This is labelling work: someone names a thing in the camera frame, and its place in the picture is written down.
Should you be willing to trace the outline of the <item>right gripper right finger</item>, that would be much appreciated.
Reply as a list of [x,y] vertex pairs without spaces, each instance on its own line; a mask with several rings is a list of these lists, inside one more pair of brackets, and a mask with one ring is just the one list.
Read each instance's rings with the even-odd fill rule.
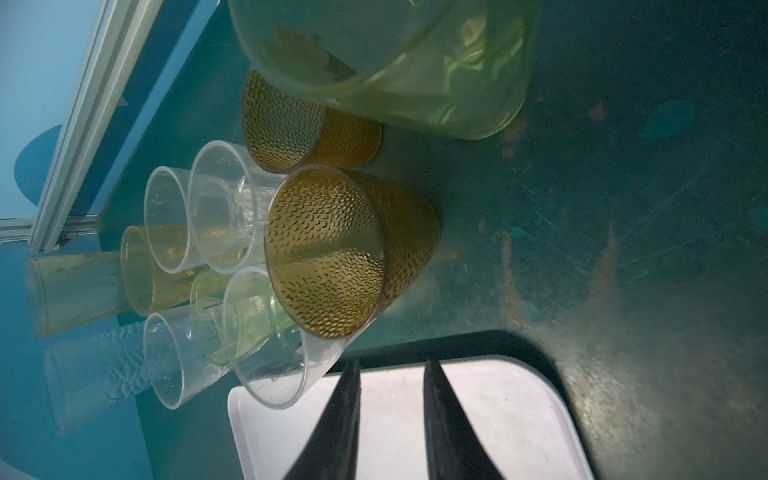
[[425,363],[423,410],[429,479],[503,478],[437,360]]

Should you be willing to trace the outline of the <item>clear faceted glass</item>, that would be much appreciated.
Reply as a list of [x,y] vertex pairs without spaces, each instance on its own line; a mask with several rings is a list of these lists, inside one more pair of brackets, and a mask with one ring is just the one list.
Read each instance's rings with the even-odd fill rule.
[[149,315],[143,353],[151,386],[169,410],[178,409],[231,370],[208,359],[193,335],[190,307],[177,306]]
[[280,304],[267,272],[246,267],[229,280],[217,322],[222,346],[243,387],[261,404],[295,404],[358,337],[323,339]]

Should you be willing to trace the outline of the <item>dark amber dimpled glass front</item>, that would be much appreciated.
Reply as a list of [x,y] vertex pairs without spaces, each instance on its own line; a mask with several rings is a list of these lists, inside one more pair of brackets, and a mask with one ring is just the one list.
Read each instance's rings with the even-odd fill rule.
[[266,265],[280,304],[308,333],[363,330],[418,278],[441,233],[424,196],[358,171],[314,165],[271,200]]

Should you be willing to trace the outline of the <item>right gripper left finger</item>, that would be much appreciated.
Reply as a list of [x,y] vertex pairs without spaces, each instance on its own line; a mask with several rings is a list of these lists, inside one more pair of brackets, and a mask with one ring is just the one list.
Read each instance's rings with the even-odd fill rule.
[[347,365],[301,454],[285,479],[355,479],[361,414],[361,368]]

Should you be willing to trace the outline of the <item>lilac plastic tray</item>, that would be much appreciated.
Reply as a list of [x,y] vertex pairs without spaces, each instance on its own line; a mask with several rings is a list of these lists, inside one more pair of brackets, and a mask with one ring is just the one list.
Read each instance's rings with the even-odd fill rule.
[[[490,459],[507,479],[590,479],[593,472],[564,400],[531,366],[509,357],[450,360],[442,368]],[[360,479],[427,476],[421,363],[363,371]],[[228,414],[247,479],[281,479],[307,443],[339,377],[297,403],[268,408],[243,387]]]

